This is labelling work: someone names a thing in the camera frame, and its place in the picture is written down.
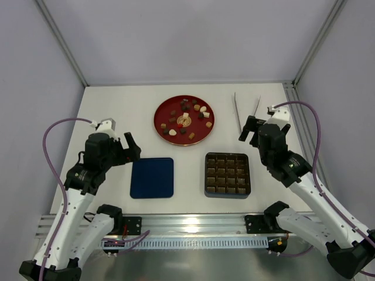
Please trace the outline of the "metal tweezers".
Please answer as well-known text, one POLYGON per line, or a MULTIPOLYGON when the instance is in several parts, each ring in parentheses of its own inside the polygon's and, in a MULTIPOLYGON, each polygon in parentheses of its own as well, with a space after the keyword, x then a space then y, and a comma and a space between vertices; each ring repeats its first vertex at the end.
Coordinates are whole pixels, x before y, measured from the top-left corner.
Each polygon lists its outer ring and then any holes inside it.
MULTIPOLYGON (((237 121, 237 126, 238 126, 238 132, 239 132, 239 134, 241 134, 241 132, 242 132, 242 126, 241 126, 240 111, 239 111, 239 108, 238 108, 237 93, 236 92, 234 92, 233 101, 234 101, 234 109, 235 109, 235 114, 236 114, 236 121, 237 121)), ((254 116, 257 113, 260 101, 261 101, 261 96, 259 95, 259 97, 256 99, 255 108, 254 108, 254 111, 253 111, 253 114, 252 114, 254 116)))

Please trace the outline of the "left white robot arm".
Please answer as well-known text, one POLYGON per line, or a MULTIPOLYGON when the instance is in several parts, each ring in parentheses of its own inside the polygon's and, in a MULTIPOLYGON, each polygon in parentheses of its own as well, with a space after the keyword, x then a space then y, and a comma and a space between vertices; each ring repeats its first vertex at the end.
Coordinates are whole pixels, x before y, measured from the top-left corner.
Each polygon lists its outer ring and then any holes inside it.
POLYGON ((26 280, 79 280, 93 250, 108 234, 122 226, 122 209, 101 205, 86 230, 78 230, 106 173, 115 166, 139 160, 141 149, 131 133, 124 134, 128 148, 109 134, 89 135, 78 162, 67 172, 62 187, 63 200, 39 252, 22 262, 19 273, 26 280))

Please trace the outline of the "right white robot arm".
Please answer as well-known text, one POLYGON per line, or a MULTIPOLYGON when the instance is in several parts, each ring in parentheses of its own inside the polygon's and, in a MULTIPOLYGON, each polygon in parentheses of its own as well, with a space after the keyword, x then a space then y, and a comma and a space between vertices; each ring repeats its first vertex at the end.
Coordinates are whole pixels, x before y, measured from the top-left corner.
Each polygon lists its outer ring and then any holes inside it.
POLYGON ((250 145, 258 149, 261 163, 274 179, 302 199, 321 223, 299 215, 281 201, 269 206, 264 215, 318 249, 338 274, 352 279, 374 260, 374 230, 355 219, 314 175, 312 166, 288 149, 290 127, 288 119, 272 116, 262 120, 250 115, 239 140, 245 141, 253 133, 250 145))

